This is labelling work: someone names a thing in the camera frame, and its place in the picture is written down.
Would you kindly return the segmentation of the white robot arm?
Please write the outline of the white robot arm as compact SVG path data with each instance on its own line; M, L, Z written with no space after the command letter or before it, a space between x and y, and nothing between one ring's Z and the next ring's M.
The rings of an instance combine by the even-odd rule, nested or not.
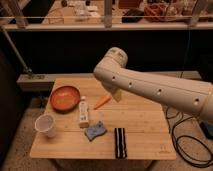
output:
M110 48L94 68L94 77L110 93L123 89L171 106L213 124L213 84L126 69L127 54Z

